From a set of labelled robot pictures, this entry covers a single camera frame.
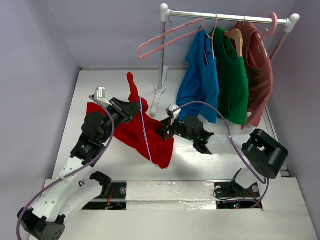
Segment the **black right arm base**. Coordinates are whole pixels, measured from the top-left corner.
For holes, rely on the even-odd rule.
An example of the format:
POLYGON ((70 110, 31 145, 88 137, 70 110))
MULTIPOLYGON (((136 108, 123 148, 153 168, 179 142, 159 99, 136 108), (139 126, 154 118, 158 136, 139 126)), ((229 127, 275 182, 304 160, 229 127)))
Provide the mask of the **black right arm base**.
POLYGON ((250 187, 243 188, 236 182, 239 172, 232 180, 214 183, 212 195, 216 199, 216 208, 218 210, 262 209, 262 204, 258 203, 261 198, 258 183, 254 182, 250 187))

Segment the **light blue wire hanger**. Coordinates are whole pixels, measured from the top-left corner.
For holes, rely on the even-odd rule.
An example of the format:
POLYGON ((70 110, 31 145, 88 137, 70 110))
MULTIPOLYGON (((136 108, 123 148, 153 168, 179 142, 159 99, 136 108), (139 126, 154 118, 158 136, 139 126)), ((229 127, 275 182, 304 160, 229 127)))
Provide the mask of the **light blue wire hanger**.
POLYGON ((152 159, 152 155, 151 155, 151 151, 150 151, 150 147, 149 147, 149 141, 148 141, 146 125, 145 125, 145 119, 144 119, 143 101, 142 101, 141 96, 139 97, 139 103, 140 103, 140 114, 141 114, 142 130, 143 130, 143 134, 144 134, 146 149, 147 149, 147 152, 148 152, 149 160, 150 160, 151 164, 153 165, 153 159, 152 159))

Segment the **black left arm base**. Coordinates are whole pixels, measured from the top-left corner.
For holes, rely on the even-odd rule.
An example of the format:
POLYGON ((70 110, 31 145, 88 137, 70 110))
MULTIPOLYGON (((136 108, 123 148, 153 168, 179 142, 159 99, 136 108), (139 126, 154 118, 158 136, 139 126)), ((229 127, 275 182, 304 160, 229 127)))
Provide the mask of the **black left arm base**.
POLYGON ((100 171, 89 174, 78 182, 83 187, 89 180, 96 180, 102 184, 101 194, 88 202, 82 210, 125 210, 127 208, 126 181, 113 181, 109 176, 100 171))

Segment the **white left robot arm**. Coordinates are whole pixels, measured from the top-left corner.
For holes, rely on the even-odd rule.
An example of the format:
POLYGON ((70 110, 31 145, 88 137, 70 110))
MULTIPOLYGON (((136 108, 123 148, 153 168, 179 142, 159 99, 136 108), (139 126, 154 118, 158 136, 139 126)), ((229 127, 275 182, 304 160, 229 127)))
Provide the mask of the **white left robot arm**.
POLYGON ((107 197, 112 179, 93 168, 109 147, 120 124, 131 122, 141 103, 90 97, 103 112, 88 114, 81 135, 57 179, 41 190, 17 214, 16 237, 24 229, 37 240, 58 240, 67 221, 97 197, 107 197))

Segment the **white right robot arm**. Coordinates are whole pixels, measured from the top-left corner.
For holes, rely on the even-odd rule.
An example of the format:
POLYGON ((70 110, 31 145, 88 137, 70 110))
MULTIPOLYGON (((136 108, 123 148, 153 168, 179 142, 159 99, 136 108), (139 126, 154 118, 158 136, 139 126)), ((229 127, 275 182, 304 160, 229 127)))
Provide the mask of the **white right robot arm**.
POLYGON ((262 129, 243 135, 219 135, 206 131, 196 116, 188 116, 184 121, 170 116, 161 121, 156 133, 165 141, 174 136, 191 141, 195 150, 204 155, 237 153, 245 168, 230 183, 235 196, 242 196, 259 179, 275 179, 289 155, 282 144, 262 129))

